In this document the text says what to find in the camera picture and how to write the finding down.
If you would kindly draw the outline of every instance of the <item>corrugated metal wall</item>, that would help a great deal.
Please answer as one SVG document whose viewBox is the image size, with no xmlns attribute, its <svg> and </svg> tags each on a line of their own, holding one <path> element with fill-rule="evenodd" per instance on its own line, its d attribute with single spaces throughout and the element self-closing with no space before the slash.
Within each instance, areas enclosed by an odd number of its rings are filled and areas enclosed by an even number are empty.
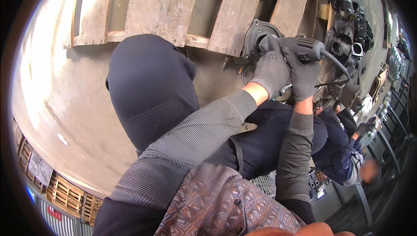
<svg viewBox="0 0 417 236">
<path fill-rule="evenodd" d="M 92 236 L 94 227 L 81 223 L 81 236 Z"/>
<path fill-rule="evenodd" d="M 37 205 L 42 217 L 45 219 L 46 223 L 52 229 L 52 231 L 58 236 L 76 236 L 76 221 L 71 219 L 62 213 L 61 221 L 56 218 L 53 218 L 47 211 L 48 204 L 42 199 L 37 197 Z"/>
</svg>

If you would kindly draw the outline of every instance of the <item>red sign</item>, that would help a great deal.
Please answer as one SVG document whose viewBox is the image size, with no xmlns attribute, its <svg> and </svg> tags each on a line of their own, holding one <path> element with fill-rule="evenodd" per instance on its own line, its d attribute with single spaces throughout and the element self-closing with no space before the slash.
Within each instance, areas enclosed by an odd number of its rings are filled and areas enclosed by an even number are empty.
<svg viewBox="0 0 417 236">
<path fill-rule="evenodd" d="M 62 221 L 62 214 L 58 211 L 55 211 L 54 208 L 48 206 L 46 207 L 46 211 L 51 215 L 53 218 L 57 219 L 58 221 Z"/>
</svg>

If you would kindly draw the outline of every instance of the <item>angle grinder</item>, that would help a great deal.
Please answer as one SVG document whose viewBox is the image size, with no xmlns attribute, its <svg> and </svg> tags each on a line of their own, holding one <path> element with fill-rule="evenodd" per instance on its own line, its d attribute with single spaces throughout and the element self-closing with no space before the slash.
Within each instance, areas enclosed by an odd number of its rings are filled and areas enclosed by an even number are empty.
<svg viewBox="0 0 417 236">
<path fill-rule="evenodd" d="M 258 19 L 253 21 L 246 34 L 242 57 L 256 64 L 265 53 L 272 51 L 267 38 L 265 38 L 268 35 L 274 36 L 281 48 L 284 46 L 291 48 L 304 64 L 320 61 L 324 56 L 335 63 L 341 72 L 347 76 L 347 80 L 331 84 L 342 85 L 349 82 L 350 75 L 347 69 L 331 53 L 326 51 L 321 41 L 303 37 L 285 37 L 273 24 Z"/>
</svg>

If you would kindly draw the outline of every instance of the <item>striped gray sleeve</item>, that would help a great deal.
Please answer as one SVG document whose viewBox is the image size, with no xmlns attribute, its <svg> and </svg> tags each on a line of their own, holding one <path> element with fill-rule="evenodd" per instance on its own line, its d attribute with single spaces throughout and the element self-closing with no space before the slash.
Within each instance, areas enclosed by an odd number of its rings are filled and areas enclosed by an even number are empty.
<svg viewBox="0 0 417 236">
<path fill-rule="evenodd" d="M 187 172 L 210 156 L 256 109 L 244 90 L 192 113 L 149 145 L 114 187 L 110 199 L 167 209 Z"/>
<path fill-rule="evenodd" d="M 313 145 L 313 114 L 294 112 L 279 153 L 275 199 L 310 202 L 308 173 Z"/>
</svg>

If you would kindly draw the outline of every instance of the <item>person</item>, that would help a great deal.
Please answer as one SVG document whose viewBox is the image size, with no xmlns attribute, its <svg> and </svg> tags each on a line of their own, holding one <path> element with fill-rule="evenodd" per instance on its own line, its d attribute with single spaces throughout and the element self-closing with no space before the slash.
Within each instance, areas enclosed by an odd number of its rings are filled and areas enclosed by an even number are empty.
<svg viewBox="0 0 417 236">
<path fill-rule="evenodd" d="M 314 223 L 307 181 L 320 66 L 302 64 L 283 47 L 287 64 L 278 42 L 268 41 L 274 49 L 260 59 L 253 79 L 200 109 L 195 68 L 174 45 L 146 34 L 116 47 L 106 86 L 129 138 L 145 150 L 104 199 L 95 235 L 333 235 L 327 224 Z M 234 168 L 203 161 L 290 76 L 296 103 L 274 200 Z"/>
<path fill-rule="evenodd" d="M 375 128 L 375 117 L 356 125 L 352 115 L 340 105 L 319 108 L 316 114 L 327 126 L 328 138 L 323 148 L 312 155 L 315 166 L 340 185 L 372 183 L 381 177 L 381 164 L 376 159 L 364 160 L 360 139 Z"/>
</svg>

